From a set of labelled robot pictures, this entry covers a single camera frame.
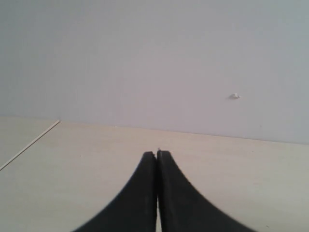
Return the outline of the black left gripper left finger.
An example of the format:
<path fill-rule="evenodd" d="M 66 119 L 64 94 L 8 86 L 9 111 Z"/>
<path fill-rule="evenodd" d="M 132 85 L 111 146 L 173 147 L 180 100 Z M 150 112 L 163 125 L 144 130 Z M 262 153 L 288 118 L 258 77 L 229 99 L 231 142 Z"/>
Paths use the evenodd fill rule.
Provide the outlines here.
<path fill-rule="evenodd" d="M 155 232 L 156 219 L 156 158 L 148 151 L 116 197 L 75 231 Z"/>

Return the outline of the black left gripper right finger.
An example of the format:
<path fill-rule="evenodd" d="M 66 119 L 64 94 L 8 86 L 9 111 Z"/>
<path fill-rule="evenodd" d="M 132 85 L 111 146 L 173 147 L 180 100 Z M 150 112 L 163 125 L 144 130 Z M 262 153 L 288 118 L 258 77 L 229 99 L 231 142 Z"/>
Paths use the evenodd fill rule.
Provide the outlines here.
<path fill-rule="evenodd" d="M 164 232 L 252 232 L 203 197 L 169 151 L 157 152 L 158 201 Z"/>

